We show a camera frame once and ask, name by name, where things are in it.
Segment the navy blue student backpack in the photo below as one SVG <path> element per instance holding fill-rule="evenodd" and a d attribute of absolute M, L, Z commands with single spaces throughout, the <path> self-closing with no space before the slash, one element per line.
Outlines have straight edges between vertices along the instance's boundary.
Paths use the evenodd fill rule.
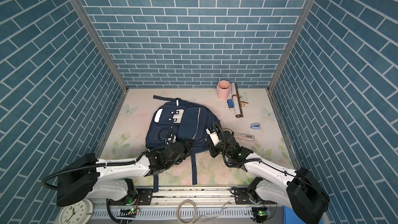
<path fill-rule="evenodd" d="M 192 164 L 192 183 L 198 183 L 196 157 L 197 153 L 209 150 L 211 141 L 207 129 L 212 129 L 215 122 L 220 124 L 217 116 L 206 106 L 182 100 L 155 95 L 156 100 L 166 103 L 154 113 L 146 135 L 146 148 L 154 149 L 169 144 L 172 139 L 192 140 L 189 153 Z"/>

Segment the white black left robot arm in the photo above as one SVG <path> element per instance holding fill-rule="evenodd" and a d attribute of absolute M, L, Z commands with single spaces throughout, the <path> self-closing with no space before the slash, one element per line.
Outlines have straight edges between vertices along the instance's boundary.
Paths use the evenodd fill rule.
<path fill-rule="evenodd" d="M 170 143 L 143 152 L 136 159 L 107 161 L 89 153 L 61 170 L 57 184 L 57 206 L 69 206 L 85 198 L 121 200 L 134 194 L 133 177 L 155 176 L 183 162 L 193 147 L 192 140 Z"/>

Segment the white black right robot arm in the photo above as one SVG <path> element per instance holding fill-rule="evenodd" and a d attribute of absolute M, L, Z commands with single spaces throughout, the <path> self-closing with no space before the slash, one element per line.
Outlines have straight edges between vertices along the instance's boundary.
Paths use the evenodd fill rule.
<path fill-rule="evenodd" d="M 330 197 L 306 168 L 288 169 L 270 162 L 253 150 L 240 146 L 233 132 L 224 131 L 214 122 L 207 133 L 210 155 L 221 155 L 228 168 L 242 169 L 256 175 L 246 189 L 251 201 L 272 201 L 291 208 L 306 224 L 317 224 L 328 210 Z"/>

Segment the clear plastic pencil box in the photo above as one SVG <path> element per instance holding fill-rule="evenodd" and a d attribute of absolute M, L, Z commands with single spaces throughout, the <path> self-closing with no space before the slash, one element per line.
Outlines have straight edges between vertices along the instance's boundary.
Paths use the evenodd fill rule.
<path fill-rule="evenodd" d="M 237 142 L 250 142 L 254 143 L 256 141 L 256 138 L 252 134 L 247 134 L 247 133 L 239 133 L 235 132 L 234 137 Z"/>

